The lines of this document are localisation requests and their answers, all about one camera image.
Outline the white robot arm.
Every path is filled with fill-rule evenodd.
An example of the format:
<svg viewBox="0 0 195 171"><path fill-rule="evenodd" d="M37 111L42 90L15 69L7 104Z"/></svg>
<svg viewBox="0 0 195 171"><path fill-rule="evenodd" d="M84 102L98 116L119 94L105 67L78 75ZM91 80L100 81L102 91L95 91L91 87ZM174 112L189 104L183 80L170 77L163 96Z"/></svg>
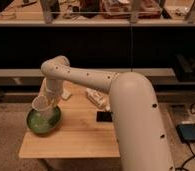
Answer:
<svg viewBox="0 0 195 171"><path fill-rule="evenodd" d="M64 56L43 62L41 72L52 95L67 80L109 96L123 171L175 171L156 93L147 77L73 68Z"/></svg>

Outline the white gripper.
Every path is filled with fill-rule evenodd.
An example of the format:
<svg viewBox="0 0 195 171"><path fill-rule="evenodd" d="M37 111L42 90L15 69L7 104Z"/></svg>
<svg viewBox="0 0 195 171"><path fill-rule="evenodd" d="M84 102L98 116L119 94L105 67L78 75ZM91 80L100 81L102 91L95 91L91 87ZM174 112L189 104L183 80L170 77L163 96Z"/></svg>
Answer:
<svg viewBox="0 0 195 171"><path fill-rule="evenodd" d="M48 103L56 107L63 93L63 82L54 79L44 79L42 83L42 94L46 96Z"/></svg>

